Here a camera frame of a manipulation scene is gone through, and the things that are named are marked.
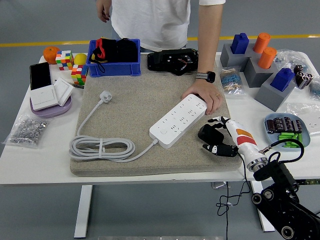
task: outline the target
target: orange cylinder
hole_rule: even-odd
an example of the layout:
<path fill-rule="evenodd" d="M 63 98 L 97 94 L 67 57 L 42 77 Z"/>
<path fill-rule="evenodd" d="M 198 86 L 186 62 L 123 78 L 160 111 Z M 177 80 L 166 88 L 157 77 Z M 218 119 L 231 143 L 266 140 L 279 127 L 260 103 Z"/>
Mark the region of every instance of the orange cylinder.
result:
<path fill-rule="evenodd" d="M 256 39 L 253 51 L 262 54 L 270 42 L 271 36 L 266 32 L 261 32 Z"/>
<path fill-rule="evenodd" d="M 277 55 L 277 50 L 273 47 L 266 47 L 258 61 L 258 65 L 262 69 L 269 69 L 273 60 Z"/>

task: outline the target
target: power outlet socket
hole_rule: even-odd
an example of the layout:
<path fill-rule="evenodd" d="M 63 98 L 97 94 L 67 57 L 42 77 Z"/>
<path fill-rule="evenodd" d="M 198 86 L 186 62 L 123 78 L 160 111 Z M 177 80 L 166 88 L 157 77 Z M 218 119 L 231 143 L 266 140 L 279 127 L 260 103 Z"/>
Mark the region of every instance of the power outlet socket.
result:
<path fill-rule="evenodd" d="M 194 94 L 189 94 L 166 115 L 150 127 L 149 135 L 159 144 L 170 148 L 206 112 L 207 104 Z"/>

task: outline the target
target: beige felt mat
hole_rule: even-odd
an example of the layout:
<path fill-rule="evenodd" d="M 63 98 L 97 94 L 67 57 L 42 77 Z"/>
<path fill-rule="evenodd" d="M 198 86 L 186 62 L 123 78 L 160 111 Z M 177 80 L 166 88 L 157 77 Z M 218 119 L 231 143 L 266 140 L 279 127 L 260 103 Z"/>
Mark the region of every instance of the beige felt mat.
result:
<path fill-rule="evenodd" d="M 90 77 L 83 92 L 77 130 L 107 90 L 109 103 L 102 104 L 81 130 L 81 135 L 98 138 L 126 138 L 135 144 L 134 157 L 153 141 L 149 128 L 181 101 L 182 93 L 194 82 L 195 72 L 176 76 L 147 69 L 147 56 L 141 56 L 141 76 Z M 223 93 L 219 76 L 214 83 Z M 226 101 L 211 116 L 203 116 L 172 147 L 153 146 L 135 161 L 117 163 L 108 160 L 75 161 L 70 170 L 79 177 L 142 176 L 172 173 L 233 171 L 241 166 L 239 157 L 221 157 L 208 152 L 198 138 L 200 128 L 216 116 L 229 117 Z M 227 131 L 224 142 L 233 144 Z"/>

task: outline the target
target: person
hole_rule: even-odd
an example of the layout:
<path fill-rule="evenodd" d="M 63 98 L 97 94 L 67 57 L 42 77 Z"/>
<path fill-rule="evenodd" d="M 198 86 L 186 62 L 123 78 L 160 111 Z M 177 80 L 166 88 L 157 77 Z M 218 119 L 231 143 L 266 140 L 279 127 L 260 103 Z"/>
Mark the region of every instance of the person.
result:
<path fill-rule="evenodd" d="M 198 73 L 213 71 L 225 0 L 199 0 Z M 190 0 L 96 0 L 98 18 L 111 24 L 120 38 L 140 39 L 140 46 L 155 52 L 187 44 Z M 206 103 L 206 115 L 220 108 L 223 97 L 214 84 L 196 78 L 185 90 Z"/>

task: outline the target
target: white t-shirt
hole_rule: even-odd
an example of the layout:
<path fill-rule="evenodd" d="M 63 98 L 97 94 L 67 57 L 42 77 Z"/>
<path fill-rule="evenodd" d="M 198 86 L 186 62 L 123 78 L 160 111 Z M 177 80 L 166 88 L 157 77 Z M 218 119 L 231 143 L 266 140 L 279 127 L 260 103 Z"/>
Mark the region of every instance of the white t-shirt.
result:
<path fill-rule="evenodd" d="M 225 0 L 199 0 L 200 5 Z M 111 23 L 120 38 L 140 39 L 152 51 L 180 49 L 187 44 L 190 0 L 112 0 Z"/>

